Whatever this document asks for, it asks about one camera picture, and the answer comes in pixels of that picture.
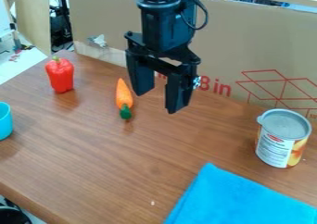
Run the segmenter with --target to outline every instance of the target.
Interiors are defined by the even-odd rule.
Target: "can lid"
[[[281,139],[301,140],[311,134],[310,122],[288,109],[272,109],[258,117],[266,131]]]

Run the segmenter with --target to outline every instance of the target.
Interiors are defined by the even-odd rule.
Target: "blue cloth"
[[[316,209],[211,164],[165,224],[317,224]]]

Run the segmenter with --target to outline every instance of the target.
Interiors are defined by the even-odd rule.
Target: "toy bell pepper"
[[[45,65],[45,70],[57,93],[65,93],[73,89],[74,66],[68,59],[53,56],[53,60]]]
[[[123,79],[119,79],[117,83],[116,103],[123,119],[132,117],[130,108],[133,106],[133,97]]]

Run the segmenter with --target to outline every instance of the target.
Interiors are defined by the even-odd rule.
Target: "orange carrot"
[[[123,79],[119,79],[117,83],[116,103],[122,118],[129,119],[132,117],[130,108],[133,106],[133,97]]]

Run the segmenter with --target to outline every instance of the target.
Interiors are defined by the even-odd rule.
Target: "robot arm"
[[[208,23],[208,10],[199,0],[137,0],[141,9],[142,33],[128,31],[127,67],[137,95],[154,88],[155,71],[167,76],[165,106],[170,114],[188,106],[193,90],[199,86],[197,66],[200,58],[188,45],[195,31]],[[197,6],[206,14],[196,27]],[[167,57],[180,62],[174,66]]]

